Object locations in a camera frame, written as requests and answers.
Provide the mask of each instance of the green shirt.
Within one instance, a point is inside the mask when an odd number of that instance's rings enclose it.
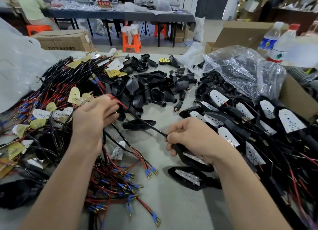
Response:
[[[40,20],[45,16],[41,9],[46,8],[43,0],[18,0],[28,20]]]

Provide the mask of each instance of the orange stool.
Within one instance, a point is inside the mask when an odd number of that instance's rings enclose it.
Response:
[[[166,26],[167,25],[163,25],[163,29],[161,30],[160,34],[163,34],[164,37],[166,37]],[[155,33],[154,33],[154,36],[157,37],[158,36],[158,25],[156,25],[155,27]]]
[[[133,41],[131,42],[131,45],[128,44],[128,36],[126,33],[122,33],[122,51],[126,51],[126,48],[134,48],[135,53],[139,53],[141,49],[141,42],[140,42],[140,36],[138,35],[132,35]]]
[[[131,24],[133,24],[133,22],[132,22]],[[124,25],[125,25],[125,26],[127,26],[127,23],[126,23],[126,21],[124,21]]]
[[[26,29],[28,30],[29,35],[34,35],[41,31],[53,31],[48,25],[27,25]]]

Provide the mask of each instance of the door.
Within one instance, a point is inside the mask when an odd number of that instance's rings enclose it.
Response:
[[[196,17],[222,20],[228,0],[198,0]]]

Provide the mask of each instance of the bottle label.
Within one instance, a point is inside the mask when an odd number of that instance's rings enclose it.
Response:
[[[272,51],[269,52],[269,61],[274,61],[274,62],[281,62],[282,60],[284,60],[284,57],[286,56],[286,54],[288,53],[288,51],[278,51],[275,49],[272,49]]]
[[[277,42],[277,40],[263,38],[262,42],[260,43],[259,48],[264,49],[264,50],[272,50],[273,46],[276,42]]]

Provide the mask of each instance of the gray work surface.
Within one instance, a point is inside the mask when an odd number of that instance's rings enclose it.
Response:
[[[43,14],[52,18],[96,18],[96,19],[119,19],[139,22],[195,22],[194,16],[189,11],[183,14],[177,12],[171,14],[155,15],[150,12],[119,12],[119,11],[82,11],[82,10],[42,10]]]
[[[65,58],[72,52],[52,51],[52,53]],[[140,54],[130,55],[140,58]],[[156,62],[158,62],[159,58],[165,57],[167,58],[169,55],[150,55],[150,59]],[[148,72],[156,70],[169,74],[169,71],[174,70],[174,68],[165,65],[158,68],[150,68]],[[191,85],[181,110],[194,105],[193,99],[196,87],[196,85]],[[163,108],[150,103],[143,107],[142,118],[157,121],[155,127],[165,131],[173,122],[181,120],[178,113],[173,112],[173,106],[173,103],[167,103],[167,106]],[[165,150],[166,143],[163,140],[163,136],[151,129],[147,131],[124,130],[121,126],[122,122],[119,121],[116,125],[128,142],[139,150],[145,159],[159,171],[157,176],[153,176],[148,180],[144,168],[141,164],[138,164],[131,170],[131,173],[135,173],[135,180],[133,180],[135,184],[144,185],[144,188],[138,190],[140,198],[153,209],[161,219],[162,224],[160,228],[157,228],[151,215],[135,200],[130,204],[133,214],[132,218],[129,217],[125,204],[111,204],[106,216],[105,230],[232,229],[222,190],[207,188],[196,192],[181,186],[168,176],[167,170],[169,168],[183,164],[179,157],[172,158],[170,153]],[[108,127],[107,130],[117,141],[121,140],[112,127]],[[107,150],[112,152],[114,144],[111,144],[109,140],[106,145]],[[126,162],[134,162],[135,159],[125,152],[122,161],[121,165],[125,165]],[[8,178],[6,177],[5,181],[0,181],[0,184],[8,181]],[[16,229],[29,210],[30,206],[21,207],[13,211],[0,209],[0,229]],[[79,229],[88,229],[87,210],[84,210],[81,215]]]

